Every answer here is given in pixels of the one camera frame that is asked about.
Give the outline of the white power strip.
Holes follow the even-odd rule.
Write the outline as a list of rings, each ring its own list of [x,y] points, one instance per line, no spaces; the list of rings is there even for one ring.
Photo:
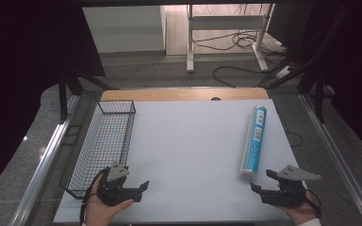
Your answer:
[[[291,66],[286,66],[284,69],[282,69],[277,75],[276,77],[278,79],[283,78],[284,76],[286,76],[288,73],[292,72],[293,68]]]

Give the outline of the white table cover sheet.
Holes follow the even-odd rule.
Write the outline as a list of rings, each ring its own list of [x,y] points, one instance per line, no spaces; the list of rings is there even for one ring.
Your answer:
[[[259,102],[138,102],[127,159],[128,187],[148,183],[117,223],[225,223],[284,220],[239,169],[249,119]]]

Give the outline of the blue plastic wrap roll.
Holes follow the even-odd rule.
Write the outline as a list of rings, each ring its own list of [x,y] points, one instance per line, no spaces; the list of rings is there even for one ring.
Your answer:
[[[253,181],[257,175],[266,119],[267,108],[262,105],[255,106],[249,120],[249,127],[239,170],[241,176],[249,181]]]

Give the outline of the person's left hand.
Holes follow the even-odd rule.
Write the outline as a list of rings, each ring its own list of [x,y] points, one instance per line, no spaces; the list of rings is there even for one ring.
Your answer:
[[[133,203],[133,200],[127,200],[115,206],[108,206],[93,195],[87,201],[83,226],[109,226],[117,214]]]

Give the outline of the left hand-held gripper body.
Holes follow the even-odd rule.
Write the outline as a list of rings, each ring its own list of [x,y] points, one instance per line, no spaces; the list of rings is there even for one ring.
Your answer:
[[[128,168],[117,162],[104,170],[98,186],[98,197],[104,204],[115,206],[132,198],[131,193],[123,187],[128,174]]]

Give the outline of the black curtain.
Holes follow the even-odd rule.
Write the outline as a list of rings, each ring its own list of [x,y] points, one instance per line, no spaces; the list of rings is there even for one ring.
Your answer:
[[[0,175],[65,73],[105,74],[83,8],[0,0]]]
[[[268,33],[295,60],[308,60],[341,6],[348,12],[321,58],[324,82],[334,89],[332,104],[362,140],[362,0],[320,0],[277,4]]]

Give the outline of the white cabinet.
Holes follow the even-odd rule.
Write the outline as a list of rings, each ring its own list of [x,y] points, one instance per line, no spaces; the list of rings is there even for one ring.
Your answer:
[[[165,50],[166,16],[161,6],[83,8],[99,53]]]

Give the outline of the aluminium rail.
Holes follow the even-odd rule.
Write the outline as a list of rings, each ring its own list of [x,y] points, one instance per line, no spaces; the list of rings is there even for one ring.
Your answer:
[[[66,110],[68,111],[68,116],[65,118],[63,122],[60,122],[56,126],[54,133],[47,144],[45,152],[41,156],[39,165],[36,167],[36,170],[8,226],[25,226],[32,212],[33,206],[37,198],[39,197],[44,181],[54,162],[55,156],[59,149],[60,142],[61,140],[63,140],[65,132],[69,127],[70,120],[74,115],[74,109],[77,106],[78,101],[79,101],[79,96],[73,95],[70,98],[69,103],[66,104]]]
[[[299,97],[304,104],[304,108],[309,115],[310,120],[312,120],[316,130],[318,131],[326,150],[330,154],[330,158],[335,164],[338,174],[347,187],[354,204],[362,216],[362,186],[354,178],[352,171],[349,169],[348,164],[340,153],[339,148],[328,131],[325,123],[321,122],[316,116],[314,105],[310,101],[309,97],[305,94],[300,94]]]

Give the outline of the black wire basket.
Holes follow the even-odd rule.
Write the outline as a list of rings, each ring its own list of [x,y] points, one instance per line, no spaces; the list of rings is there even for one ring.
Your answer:
[[[100,170],[114,162],[126,165],[136,116],[131,100],[99,101],[92,106],[60,181],[65,191],[79,200]]]

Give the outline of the white desk frame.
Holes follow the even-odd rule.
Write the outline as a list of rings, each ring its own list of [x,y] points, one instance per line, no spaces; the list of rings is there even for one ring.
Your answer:
[[[252,45],[252,50],[262,72],[267,72],[269,67],[263,57],[261,45],[267,31],[273,4],[269,4],[263,15],[222,15],[222,16],[194,16],[193,5],[187,5],[188,14],[188,47],[187,47],[187,72],[194,72],[194,53],[192,34],[195,30],[256,30],[257,38]]]

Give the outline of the person's right hand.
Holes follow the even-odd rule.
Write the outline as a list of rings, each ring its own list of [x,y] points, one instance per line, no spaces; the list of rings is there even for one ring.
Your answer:
[[[313,218],[319,218],[315,209],[307,202],[302,203],[299,207],[287,208],[279,206],[279,209],[290,218],[294,226]]]

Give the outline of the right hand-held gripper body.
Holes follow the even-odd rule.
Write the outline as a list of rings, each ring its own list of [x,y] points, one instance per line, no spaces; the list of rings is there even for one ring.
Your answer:
[[[277,172],[277,175],[282,178],[280,182],[277,181],[279,189],[262,189],[259,196],[263,203],[287,208],[299,207],[304,202],[310,203],[305,195],[306,188],[303,181],[318,181],[321,179],[318,174],[291,165],[287,165]]]

